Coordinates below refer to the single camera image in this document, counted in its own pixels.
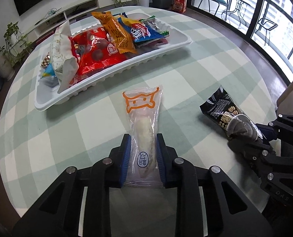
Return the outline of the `white tv console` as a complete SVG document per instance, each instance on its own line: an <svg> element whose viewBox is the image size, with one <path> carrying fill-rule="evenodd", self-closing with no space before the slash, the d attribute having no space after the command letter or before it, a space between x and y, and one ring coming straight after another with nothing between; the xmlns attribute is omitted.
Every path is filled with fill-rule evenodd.
<svg viewBox="0 0 293 237"><path fill-rule="evenodd" d="M54 14L30 27L24 34L28 34L28 40L35 42L46 33L57 28L68 20L70 23L85 14L101 8L114 6L112 0L79 0L75 3L58 9Z"/></svg>

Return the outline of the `red snack packet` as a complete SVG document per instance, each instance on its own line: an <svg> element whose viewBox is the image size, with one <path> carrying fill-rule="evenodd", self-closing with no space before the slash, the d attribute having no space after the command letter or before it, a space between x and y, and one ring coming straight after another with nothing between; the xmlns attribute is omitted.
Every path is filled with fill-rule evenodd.
<svg viewBox="0 0 293 237"><path fill-rule="evenodd" d="M127 59L108 40L107 32L103 27L84 31L72 39L79 69L70 82L70 86Z"/></svg>

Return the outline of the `white plastic tray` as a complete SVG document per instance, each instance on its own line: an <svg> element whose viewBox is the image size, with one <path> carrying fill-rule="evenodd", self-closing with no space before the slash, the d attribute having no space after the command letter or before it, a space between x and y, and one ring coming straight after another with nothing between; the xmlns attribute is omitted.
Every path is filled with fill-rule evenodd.
<svg viewBox="0 0 293 237"><path fill-rule="evenodd" d="M123 70L191 43L191 37L144 12L94 12L97 21L76 33L69 22L55 31L48 66L36 78L35 108L61 104Z"/></svg>

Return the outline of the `balcony glass table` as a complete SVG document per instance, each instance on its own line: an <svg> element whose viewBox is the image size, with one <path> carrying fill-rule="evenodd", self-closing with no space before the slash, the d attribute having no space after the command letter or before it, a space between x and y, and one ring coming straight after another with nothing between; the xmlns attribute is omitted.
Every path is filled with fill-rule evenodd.
<svg viewBox="0 0 293 237"><path fill-rule="evenodd" d="M231 2L232 0L227 0L227 5L226 5L226 10L224 10L221 15L225 15L224 18L222 18L224 21L229 20L230 23L230 17L232 14L237 14L237 18L239 21L239 25L238 27L240 27L242 25L242 23L244 23L244 26L247 26L247 21L244 19L244 15L242 14L242 9L245 6L244 11L246 11L247 6L250 6L249 3L245 2L244 0L235 0L236 4L235 4L235 8L233 10L231 10Z"/></svg>

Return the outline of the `pink snack wrapper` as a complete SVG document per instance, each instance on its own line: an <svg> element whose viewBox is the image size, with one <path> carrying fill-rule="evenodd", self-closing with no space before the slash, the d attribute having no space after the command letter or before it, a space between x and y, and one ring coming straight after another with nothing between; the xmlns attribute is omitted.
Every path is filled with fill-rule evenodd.
<svg viewBox="0 0 293 237"><path fill-rule="evenodd" d="M142 47L159 47L161 45L168 44L167 38L159 38L159 39L153 39L149 41L142 41L135 43L136 48L142 48Z"/></svg>

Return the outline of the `panda print snack packet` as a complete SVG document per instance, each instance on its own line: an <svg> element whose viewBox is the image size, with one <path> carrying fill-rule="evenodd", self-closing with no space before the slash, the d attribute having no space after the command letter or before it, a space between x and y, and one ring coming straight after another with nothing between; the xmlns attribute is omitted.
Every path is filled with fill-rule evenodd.
<svg viewBox="0 0 293 237"><path fill-rule="evenodd" d="M51 63L47 66L47 68L42 74L42 78L45 78L45 77L56 77L55 71Z"/></svg>

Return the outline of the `white pot plant left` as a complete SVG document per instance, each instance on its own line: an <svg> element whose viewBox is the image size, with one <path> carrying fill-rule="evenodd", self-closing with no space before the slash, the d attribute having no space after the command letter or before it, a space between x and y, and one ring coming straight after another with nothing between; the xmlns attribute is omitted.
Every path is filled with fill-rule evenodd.
<svg viewBox="0 0 293 237"><path fill-rule="evenodd" d="M5 45L0 46L0 76L9 81L15 74L14 67L22 65L34 49L28 34L20 31L18 22L9 23L4 33Z"/></svg>

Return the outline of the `red chocolate candy packet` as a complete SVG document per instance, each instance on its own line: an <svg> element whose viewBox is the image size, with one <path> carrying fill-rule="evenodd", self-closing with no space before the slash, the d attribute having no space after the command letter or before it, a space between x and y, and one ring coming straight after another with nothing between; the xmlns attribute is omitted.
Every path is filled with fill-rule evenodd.
<svg viewBox="0 0 293 237"><path fill-rule="evenodd" d="M48 67L49 63L50 63L50 55L47 54L41 62L41 67L46 69Z"/></svg>

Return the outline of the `blue snack packet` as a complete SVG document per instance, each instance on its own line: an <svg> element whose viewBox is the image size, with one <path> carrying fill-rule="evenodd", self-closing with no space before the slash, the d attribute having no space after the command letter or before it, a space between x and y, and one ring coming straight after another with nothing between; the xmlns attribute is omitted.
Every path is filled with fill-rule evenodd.
<svg viewBox="0 0 293 237"><path fill-rule="evenodd" d="M159 32L138 20L119 16L118 23L129 33L134 43L152 41L163 38Z"/></svg>

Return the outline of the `white paper snack bag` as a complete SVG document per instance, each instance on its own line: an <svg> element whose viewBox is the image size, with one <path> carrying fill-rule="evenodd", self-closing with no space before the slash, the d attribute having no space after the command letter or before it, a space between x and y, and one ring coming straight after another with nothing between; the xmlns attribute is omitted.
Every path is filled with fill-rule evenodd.
<svg viewBox="0 0 293 237"><path fill-rule="evenodd" d="M56 29L50 44L52 68L59 82L58 94L69 88L70 82L79 69L74 53L72 33L67 20Z"/></svg>

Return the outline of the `red gift bag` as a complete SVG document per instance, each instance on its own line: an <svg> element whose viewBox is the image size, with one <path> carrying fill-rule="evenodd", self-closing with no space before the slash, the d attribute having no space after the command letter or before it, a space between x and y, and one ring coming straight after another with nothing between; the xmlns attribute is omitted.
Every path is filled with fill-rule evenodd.
<svg viewBox="0 0 293 237"><path fill-rule="evenodd" d="M186 1L185 0L175 0L172 10L178 13L184 13L186 11Z"/></svg>

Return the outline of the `orange snack packet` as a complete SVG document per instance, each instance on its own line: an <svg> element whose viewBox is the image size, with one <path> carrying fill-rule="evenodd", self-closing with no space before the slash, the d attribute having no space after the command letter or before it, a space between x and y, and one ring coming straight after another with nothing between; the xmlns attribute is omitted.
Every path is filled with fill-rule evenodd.
<svg viewBox="0 0 293 237"><path fill-rule="evenodd" d="M103 28L107 31L111 38L111 42L116 46L119 53L133 53L137 51L133 44L133 40L129 32L127 32L116 18L108 12L91 12L91 15L99 20Z"/></svg>

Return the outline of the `green snack packet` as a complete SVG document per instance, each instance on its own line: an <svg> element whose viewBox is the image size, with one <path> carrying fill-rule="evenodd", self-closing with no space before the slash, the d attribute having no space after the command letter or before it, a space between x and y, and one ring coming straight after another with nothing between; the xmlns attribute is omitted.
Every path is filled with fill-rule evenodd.
<svg viewBox="0 0 293 237"><path fill-rule="evenodd" d="M150 16L146 19L140 19L139 20L140 23L143 23L144 25L150 27L151 29L153 29L154 31L156 31L157 33L161 34L164 37L168 37L170 36L169 31L161 31L161 29L159 28L158 24L156 23L156 17L155 16Z"/></svg>

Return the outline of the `clear orange-print bun packet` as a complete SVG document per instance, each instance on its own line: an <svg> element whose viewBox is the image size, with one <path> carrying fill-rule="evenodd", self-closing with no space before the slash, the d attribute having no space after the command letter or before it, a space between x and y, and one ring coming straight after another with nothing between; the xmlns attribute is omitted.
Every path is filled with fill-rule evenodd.
<svg viewBox="0 0 293 237"><path fill-rule="evenodd" d="M162 86L159 85L122 93L132 141L126 185L151 188L161 186L156 137L162 92Z"/></svg>

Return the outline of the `black sesame snack packet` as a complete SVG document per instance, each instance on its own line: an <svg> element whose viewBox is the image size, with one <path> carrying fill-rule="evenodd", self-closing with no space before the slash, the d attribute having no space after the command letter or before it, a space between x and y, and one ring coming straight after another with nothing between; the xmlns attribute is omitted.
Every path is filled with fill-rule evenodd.
<svg viewBox="0 0 293 237"><path fill-rule="evenodd" d="M256 124L237 106L232 97L220 86L202 105L201 112L221 127L228 137L242 140L262 140Z"/></svg>

